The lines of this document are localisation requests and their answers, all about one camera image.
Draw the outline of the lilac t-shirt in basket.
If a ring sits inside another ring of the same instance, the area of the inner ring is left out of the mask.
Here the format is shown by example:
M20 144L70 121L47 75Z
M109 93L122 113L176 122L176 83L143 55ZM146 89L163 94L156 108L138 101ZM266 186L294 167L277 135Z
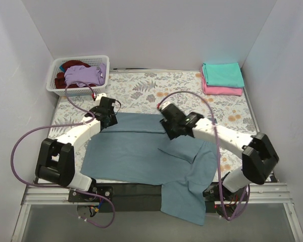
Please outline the lilac t-shirt in basket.
M72 66L64 74L66 85L77 85L84 87L84 84L102 86L106 82L107 66L103 63L99 67Z

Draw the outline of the blue-grey t-shirt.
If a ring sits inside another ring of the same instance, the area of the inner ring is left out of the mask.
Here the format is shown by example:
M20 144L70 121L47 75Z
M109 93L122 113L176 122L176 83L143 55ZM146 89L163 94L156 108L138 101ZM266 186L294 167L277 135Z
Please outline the blue-grey t-shirt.
M217 170L217 147L189 136L170 140L161 118L118 113L116 125L89 141L81 173L94 179L160 185L162 212L203 225L203 191Z

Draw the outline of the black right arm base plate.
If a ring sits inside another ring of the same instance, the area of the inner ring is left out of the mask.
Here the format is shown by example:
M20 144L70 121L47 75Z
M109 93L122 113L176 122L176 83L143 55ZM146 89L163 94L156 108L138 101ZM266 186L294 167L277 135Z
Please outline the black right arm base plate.
M232 193L228 191L225 187L222 187L223 201L231 202L235 199L237 199L237 201L246 201L248 199L248 194L246 192L243 199L241 199L243 192L244 188L239 189L235 193ZM206 201L220 202L219 184L211 183L211 185L203 191L203 197Z

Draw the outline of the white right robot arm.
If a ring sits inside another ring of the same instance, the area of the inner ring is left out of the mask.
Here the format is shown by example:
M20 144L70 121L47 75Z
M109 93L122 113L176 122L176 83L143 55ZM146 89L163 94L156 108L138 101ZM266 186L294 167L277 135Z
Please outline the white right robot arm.
M279 157L268 136L244 134L224 126L213 124L211 119L195 112L185 115L170 102L162 103L158 110L163 115L160 121L168 137L173 140L180 136L190 136L230 151L242 160L242 166L223 178L226 191L235 193L254 183L262 185L272 173Z

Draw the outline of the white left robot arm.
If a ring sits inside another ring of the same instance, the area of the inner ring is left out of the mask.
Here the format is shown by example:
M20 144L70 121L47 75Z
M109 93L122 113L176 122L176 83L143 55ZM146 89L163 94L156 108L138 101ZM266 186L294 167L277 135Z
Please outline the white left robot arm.
M69 131L55 139L45 139L39 151L36 177L83 192L92 189L95 180L76 171L75 153L93 136L118 123L114 111L116 102L104 93L99 94L95 106L78 125L71 125Z

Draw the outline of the floral patterned table mat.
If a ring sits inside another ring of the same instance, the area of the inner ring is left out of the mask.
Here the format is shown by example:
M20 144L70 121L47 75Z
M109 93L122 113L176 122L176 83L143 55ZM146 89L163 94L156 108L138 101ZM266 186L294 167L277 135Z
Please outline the floral patterned table mat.
M121 102L121 112L150 114L158 113L156 106L164 97L180 90L191 91L204 98L219 124L252 135L259 131L245 88L241 96L204 94L199 71L111 73L106 87L107 96ZM75 96L71 99L83 109L93 107L90 96ZM194 111L211 117L204 102L192 94L175 94L166 101L174 103L186 114ZM78 123L83 115L84 112L72 106L66 97L60 97L52 125ZM241 159L228 150L220 148L220 153L222 177L242 165Z

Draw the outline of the dark red garment in basket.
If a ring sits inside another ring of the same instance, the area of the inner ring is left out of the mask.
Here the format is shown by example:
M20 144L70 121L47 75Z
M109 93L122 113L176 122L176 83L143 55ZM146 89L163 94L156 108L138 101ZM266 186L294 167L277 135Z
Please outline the dark red garment in basket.
M85 66L87 68L90 67L89 64L86 64L82 61L79 60L69 60L67 62L65 62L63 65L63 68L65 69L65 72L68 68L72 67L72 66ZM56 77L55 77L55 87L57 89L65 89L66 88L66 83L65 83L65 72L60 71L59 73L57 73Z

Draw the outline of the aluminium front frame rail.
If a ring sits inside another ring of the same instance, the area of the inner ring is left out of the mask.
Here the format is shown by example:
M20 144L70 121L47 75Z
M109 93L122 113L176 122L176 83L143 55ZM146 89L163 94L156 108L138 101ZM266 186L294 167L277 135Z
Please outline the aluminium front frame rail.
M159 200L161 198L161 187L150 185L137 185L126 183L113 183L112 202L115 203L116 199L152 199ZM93 202L73 203L68 202L68 195L70 190L65 188L37 188L28 187L23 197L23 204L31 205L61 205L61 204L97 204ZM282 204L292 203L290 191L285 183L265 183L263 185L250 185L248 194L250 203L265 203L265 204Z

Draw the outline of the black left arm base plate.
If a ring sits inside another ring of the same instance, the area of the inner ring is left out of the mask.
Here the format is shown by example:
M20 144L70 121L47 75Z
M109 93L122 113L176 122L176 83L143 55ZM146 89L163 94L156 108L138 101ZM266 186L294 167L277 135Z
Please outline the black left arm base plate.
M68 195L68 202L97 203L104 198L111 201L112 196L113 196L113 191L114 191L114 189L112 186L97 186L97 187L91 188L88 192L71 190Z

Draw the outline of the folded teal t-shirt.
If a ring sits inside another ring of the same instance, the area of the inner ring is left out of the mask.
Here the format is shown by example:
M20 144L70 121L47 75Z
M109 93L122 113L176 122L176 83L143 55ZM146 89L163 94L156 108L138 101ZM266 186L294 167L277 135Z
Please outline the folded teal t-shirt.
M203 74L208 86L243 88L244 79L238 63L206 64L203 63Z

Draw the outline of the folded pink t-shirt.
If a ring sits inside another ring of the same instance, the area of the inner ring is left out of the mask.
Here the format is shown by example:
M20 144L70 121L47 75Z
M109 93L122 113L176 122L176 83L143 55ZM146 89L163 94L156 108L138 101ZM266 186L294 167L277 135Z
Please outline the folded pink t-shirt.
M219 87L219 86L208 86L204 76L203 69L200 69L201 74L201 86L204 94L209 95L234 95L241 96L242 88L230 88L230 87Z

